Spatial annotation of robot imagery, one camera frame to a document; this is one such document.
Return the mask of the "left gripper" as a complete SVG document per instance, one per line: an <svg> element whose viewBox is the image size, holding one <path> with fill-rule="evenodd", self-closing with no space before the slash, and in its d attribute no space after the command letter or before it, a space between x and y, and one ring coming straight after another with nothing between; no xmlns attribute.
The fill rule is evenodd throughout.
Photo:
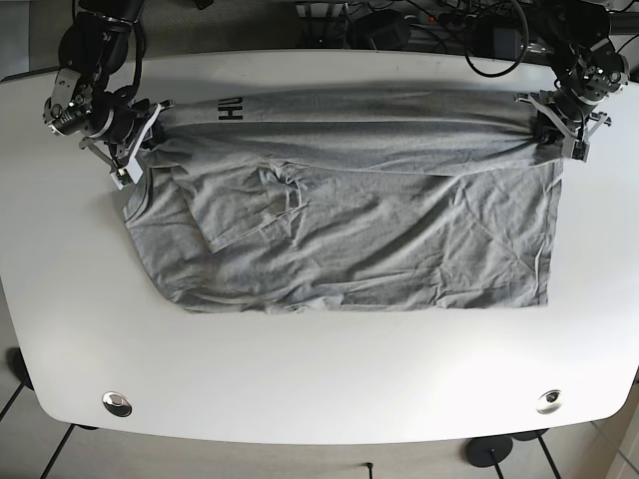
<svg viewBox="0 0 639 479"><path fill-rule="evenodd" d="M540 144L551 145L564 138L587 140L601 127L612 125L605 112L595 112L591 105L582 104L566 95L561 89L516 95L515 100L533 107L536 121L533 134Z"/></svg>

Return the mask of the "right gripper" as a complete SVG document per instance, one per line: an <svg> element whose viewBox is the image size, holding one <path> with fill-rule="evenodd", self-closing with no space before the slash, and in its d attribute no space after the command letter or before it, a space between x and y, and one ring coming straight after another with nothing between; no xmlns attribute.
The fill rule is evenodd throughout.
<svg viewBox="0 0 639 479"><path fill-rule="evenodd" d="M141 167L137 156L141 150L153 150L164 141L164 130L158 122L160 114L173 108L173 100L152 103L141 100L133 105L112 110L101 130L93 132L88 124L81 133L79 148L87 150L110 169Z"/></svg>

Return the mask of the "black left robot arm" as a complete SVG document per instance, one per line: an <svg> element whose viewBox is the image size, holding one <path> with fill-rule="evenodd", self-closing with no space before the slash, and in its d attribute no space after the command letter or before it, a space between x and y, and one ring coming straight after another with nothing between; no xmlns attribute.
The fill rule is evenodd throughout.
<svg viewBox="0 0 639 479"><path fill-rule="evenodd" d="M596 108L628 83L629 67L611 39L612 14L584 1L497 1L468 21L462 37L467 65L500 78L524 63L535 43L555 74L554 89L519 94L536 110L534 135L562 142L562 157L584 162L591 135L609 116Z"/></svg>

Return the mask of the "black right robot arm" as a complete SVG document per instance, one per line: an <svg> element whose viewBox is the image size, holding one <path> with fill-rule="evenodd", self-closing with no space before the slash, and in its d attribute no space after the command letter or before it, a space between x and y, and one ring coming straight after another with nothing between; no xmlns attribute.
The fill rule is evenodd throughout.
<svg viewBox="0 0 639 479"><path fill-rule="evenodd" d="M174 103L137 100L146 35L142 1L76 1L58 49L59 70L43 109L58 136L82 135L79 148L110 167L118 189L143 176L137 156L163 141L157 123Z"/></svg>

